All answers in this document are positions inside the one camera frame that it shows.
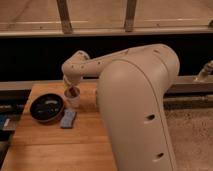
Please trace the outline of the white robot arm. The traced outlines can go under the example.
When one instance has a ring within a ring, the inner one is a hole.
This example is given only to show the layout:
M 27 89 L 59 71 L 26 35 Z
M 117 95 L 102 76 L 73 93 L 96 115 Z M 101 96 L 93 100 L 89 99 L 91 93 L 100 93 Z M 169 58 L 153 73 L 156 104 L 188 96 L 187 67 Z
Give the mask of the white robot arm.
M 177 171 L 163 97 L 180 63 L 164 44 L 128 48 L 98 58 L 76 52 L 62 65 L 63 79 L 76 86 L 99 78 L 97 103 L 118 171 Z

